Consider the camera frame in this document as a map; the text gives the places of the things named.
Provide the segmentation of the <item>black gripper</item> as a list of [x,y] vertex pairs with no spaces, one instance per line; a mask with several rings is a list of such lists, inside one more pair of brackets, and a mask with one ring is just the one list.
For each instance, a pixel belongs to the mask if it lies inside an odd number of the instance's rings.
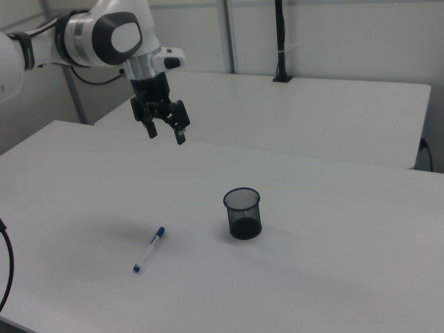
[[190,124],[183,101],[172,101],[169,98],[170,88],[165,73],[145,80],[131,80],[135,96],[130,104],[135,120],[142,122],[148,136],[157,136],[154,119],[161,119],[174,131],[178,145],[185,143],[186,127]]

